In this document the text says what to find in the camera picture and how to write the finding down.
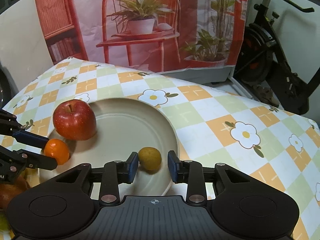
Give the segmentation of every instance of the tablecloth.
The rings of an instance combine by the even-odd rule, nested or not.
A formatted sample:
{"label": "tablecloth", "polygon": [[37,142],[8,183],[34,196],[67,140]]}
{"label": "tablecloth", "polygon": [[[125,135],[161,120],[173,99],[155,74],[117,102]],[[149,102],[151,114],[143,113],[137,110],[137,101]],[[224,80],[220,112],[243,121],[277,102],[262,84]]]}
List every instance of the tablecloth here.
{"label": "tablecloth", "polygon": [[[47,136],[57,105],[78,98],[88,103],[110,97],[145,101],[164,113],[180,143],[180,159],[206,167],[226,163],[290,195],[300,218],[296,240],[320,239],[320,132],[317,124],[275,107],[215,88],[155,73],[69,57],[53,66],[5,107],[26,130]],[[9,150],[40,150],[1,136]],[[36,173],[28,171],[32,186]],[[169,193],[185,194],[185,185]],[[208,198],[215,198],[207,185]],[[10,239],[0,213],[0,240]]]}

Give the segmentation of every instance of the screw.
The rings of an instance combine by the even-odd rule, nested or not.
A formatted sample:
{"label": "screw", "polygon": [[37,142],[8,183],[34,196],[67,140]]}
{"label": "screw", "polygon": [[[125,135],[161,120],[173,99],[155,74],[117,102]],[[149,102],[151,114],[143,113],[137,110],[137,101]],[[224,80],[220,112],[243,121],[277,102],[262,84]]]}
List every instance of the screw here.
{"label": "screw", "polygon": [[101,201],[106,203],[112,203],[117,200],[117,197],[114,195],[104,195],[101,197]]}
{"label": "screw", "polygon": [[189,200],[193,203],[200,203],[200,202],[204,201],[204,196],[199,195],[199,194],[194,194],[189,197]]}

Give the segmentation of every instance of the red chair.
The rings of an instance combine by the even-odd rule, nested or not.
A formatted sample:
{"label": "red chair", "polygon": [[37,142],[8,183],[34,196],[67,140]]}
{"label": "red chair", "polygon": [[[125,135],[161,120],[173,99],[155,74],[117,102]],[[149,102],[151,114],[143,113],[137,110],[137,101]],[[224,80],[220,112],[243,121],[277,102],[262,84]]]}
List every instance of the red chair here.
{"label": "red chair", "polygon": [[[111,17],[106,17],[106,15],[110,15],[114,12],[120,11],[122,8],[120,7],[121,2],[118,0],[102,0],[102,37],[103,42],[96,45],[96,47],[103,47],[105,62],[109,62],[109,47],[112,46],[126,46],[127,55],[128,55],[128,62],[129,66],[132,65],[132,53],[130,46],[133,44],[143,44],[143,43],[153,43],[157,42],[159,46],[160,56],[161,56],[161,71],[164,71],[164,41],[167,40],[174,40],[176,46],[176,52],[178,61],[180,62],[180,55],[179,55],[179,46],[177,37],[179,37],[179,33],[177,32],[177,21],[178,15],[180,11],[180,3],[179,0],[161,0],[163,4],[168,5],[168,8],[173,11],[173,13],[167,13],[165,17],[159,17],[159,23],[167,23],[173,29],[174,33],[169,34],[167,36],[158,37],[158,38],[150,38],[150,39],[143,39],[143,40],[127,40],[123,37],[111,37],[113,34],[116,33],[123,33],[127,31],[127,22],[123,22],[118,24],[120,19],[112,20]],[[107,27],[110,24],[113,24],[113,28]]]}

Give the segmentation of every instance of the cabinet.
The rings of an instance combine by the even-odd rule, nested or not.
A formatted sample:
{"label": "cabinet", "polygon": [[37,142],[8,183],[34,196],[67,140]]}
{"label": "cabinet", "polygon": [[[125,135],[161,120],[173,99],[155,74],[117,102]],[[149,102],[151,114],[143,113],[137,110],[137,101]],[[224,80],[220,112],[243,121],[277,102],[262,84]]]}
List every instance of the cabinet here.
{"label": "cabinet", "polygon": [[36,7],[53,63],[70,56],[88,60],[73,0],[36,0]]}

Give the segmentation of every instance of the red apple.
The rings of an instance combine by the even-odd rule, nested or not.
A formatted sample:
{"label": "red apple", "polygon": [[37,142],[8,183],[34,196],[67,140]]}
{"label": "red apple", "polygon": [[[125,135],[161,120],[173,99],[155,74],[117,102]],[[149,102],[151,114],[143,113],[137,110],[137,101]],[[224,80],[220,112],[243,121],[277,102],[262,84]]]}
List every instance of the red apple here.
{"label": "red apple", "polygon": [[58,105],[52,118],[57,133],[69,140],[88,140],[97,130],[94,112],[86,102],[79,99]]}

